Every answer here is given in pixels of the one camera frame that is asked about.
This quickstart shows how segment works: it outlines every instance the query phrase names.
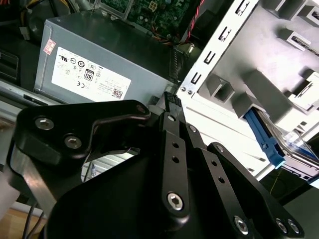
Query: circuit board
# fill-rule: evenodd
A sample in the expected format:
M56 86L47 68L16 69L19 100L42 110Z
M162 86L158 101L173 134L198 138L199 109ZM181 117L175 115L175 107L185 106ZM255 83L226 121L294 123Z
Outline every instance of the circuit board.
M186 31L186 29L180 29L180 24L189 11L191 2L195 1L134 0L127 20L148 31L156 32L161 38L176 37L180 39ZM102 3L124 12L128 0L102 0Z
M101 0L101 3L110 6L121 13L124 13L127 5L129 4L129 0Z

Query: wooden surface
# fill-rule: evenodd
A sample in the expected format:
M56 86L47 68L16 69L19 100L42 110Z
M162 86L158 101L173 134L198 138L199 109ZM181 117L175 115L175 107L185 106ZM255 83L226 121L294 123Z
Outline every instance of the wooden surface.
M3 219L0 221L0 239L21 239L27 214L16 210L9 209ZM29 231L38 221L38 217L32 216ZM46 223L42 219L38 229L32 239L38 238L38 234Z

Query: wire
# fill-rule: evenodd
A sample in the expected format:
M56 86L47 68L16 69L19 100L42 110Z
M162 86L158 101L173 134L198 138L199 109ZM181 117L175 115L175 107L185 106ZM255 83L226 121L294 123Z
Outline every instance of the wire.
M205 2L205 0L200 0L200 3L199 3L199 5L196 8L196 14L194 15L194 17L191 20L191 24L190 24L190 26L188 28L187 38L186 38L185 42L187 42L190 39L191 32L193 31L193 29L195 27L195 21L196 21L198 15L199 15L200 7L203 5L204 2Z
M24 8L21 9L21 11L20 11L21 12L20 21L21 21L21 25L22 26L24 26L25 10L30 10L30 9L34 8L35 6L37 6L38 4L42 3L43 1L45 1L45 0L31 0ZM66 0L59 0L59 1L61 3L63 3L63 5L65 5L70 10L70 6L69 6L69 4L68 4L68 2Z
M86 170L86 173L85 173L85 176L84 176L84 179L83 179L83 182L86 182L86 180L87 180L87 178L89 176L89 172L90 172L90 168L91 168L92 164L93 164L93 161L91 161L89 163L88 169Z
M29 227L30 227L30 221L31 221L31 218L32 218L32 213L33 213L33 210L36 207L36 205L37 205L37 203L32 205L32 207L29 210L28 216L26 217L22 239L27 239L27 234L28 234L28 230L29 230Z
M32 237L32 235L34 234L34 232L36 231L36 229L39 227L41 220L44 217L44 212L41 213L38 221L36 222L36 224L34 225L34 227L32 228L32 230L30 231L30 233L28 234L28 236L26 237L26 239L30 239Z
M68 9L70 9L68 3L65 0L59 0L59 1L62 2Z
M273 189L274 189L274 187L275 187L275 184L277 183L277 180L278 180L278 178L279 178L279 175L281 174L282 171L283 171L283 169L281 169L281 170L279 171L279 173L278 173L278 175L277 175L277 177L276 177L276 179L275 179L275 181L274 181L274 184L273 184L273 186L272 186L271 189L270 189L270 195L271 195L271 193L272 193L272 191L273 191Z

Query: power supply label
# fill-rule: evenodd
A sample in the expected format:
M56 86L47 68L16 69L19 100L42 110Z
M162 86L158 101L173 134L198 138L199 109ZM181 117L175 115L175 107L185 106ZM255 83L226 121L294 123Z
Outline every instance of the power supply label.
M131 80L58 47L52 83L101 102L123 100Z

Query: qr code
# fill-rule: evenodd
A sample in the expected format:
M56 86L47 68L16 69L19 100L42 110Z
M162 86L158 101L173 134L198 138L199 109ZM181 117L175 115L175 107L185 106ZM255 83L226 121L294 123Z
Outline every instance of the qr code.
M113 89L113 94L112 96L117 98L117 99L121 99L123 92L119 91L118 89Z

